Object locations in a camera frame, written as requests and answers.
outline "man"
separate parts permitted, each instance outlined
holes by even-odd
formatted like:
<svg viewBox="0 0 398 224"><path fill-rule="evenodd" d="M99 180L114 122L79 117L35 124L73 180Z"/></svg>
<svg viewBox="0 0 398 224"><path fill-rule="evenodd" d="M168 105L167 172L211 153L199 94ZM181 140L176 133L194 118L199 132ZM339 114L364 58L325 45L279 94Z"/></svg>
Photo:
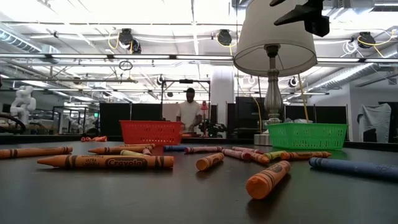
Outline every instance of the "man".
<svg viewBox="0 0 398 224"><path fill-rule="evenodd" d="M177 121L184 124L185 133L196 132L195 126L201 123L200 104L194 101L195 90L193 88L187 89L187 100L179 104L180 109L177 113Z"/></svg>

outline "white lampshade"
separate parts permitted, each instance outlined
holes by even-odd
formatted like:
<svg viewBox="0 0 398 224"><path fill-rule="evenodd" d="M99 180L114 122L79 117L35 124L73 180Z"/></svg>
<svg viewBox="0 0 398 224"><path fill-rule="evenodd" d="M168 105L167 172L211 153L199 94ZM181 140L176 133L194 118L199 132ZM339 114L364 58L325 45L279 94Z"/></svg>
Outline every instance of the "white lampshade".
<svg viewBox="0 0 398 224"><path fill-rule="evenodd" d="M279 44L276 68L280 77L296 75L317 64L312 34L305 31L304 22L275 26L274 22L307 1L288 0L270 7L271 0L253 0L246 9L246 18L238 42L234 64L240 71L266 76L269 57L265 45Z"/></svg>

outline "crayola logo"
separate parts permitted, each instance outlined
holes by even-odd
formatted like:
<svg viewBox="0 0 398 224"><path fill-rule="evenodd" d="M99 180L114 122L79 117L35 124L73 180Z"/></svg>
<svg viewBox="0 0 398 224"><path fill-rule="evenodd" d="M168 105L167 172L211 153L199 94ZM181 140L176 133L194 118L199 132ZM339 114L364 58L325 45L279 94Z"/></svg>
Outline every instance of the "crayola logo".
<svg viewBox="0 0 398 224"><path fill-rule="evenodd" d="M109 158L105 161L107 167L147 167L147 161L143 158Z"/></svg>

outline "basket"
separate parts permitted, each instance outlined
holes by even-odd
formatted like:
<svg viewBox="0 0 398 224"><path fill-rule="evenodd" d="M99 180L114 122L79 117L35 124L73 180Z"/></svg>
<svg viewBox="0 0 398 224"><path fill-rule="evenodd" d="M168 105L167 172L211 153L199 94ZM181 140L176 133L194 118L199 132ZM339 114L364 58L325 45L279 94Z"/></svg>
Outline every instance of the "basket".
<svg viewBox="0 0 398 224"><path fill-rule="evenodd" d="M120 121L125 144L154 143L175 146L181 143L183 124L170 121Z"/></svg>
<svg viewBox="0 0 398 224"><path fill-rule="evenodd" d="M284 123L268 125L272 147L342 149L347 124Z"/></svg>

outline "white column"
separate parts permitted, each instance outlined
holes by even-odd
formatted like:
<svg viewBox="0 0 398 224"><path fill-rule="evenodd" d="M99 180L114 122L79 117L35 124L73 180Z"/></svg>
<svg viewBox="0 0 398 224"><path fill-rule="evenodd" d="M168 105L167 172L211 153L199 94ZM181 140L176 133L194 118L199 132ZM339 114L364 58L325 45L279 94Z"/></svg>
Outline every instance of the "white column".
<svg viewBox="0 0 398 224"><path fill-rule="evenodd" d="M215 66L211 76L212 105L217 105L219 123L226 126L226 103L234 102L234 72L232 66Z"/></svg>

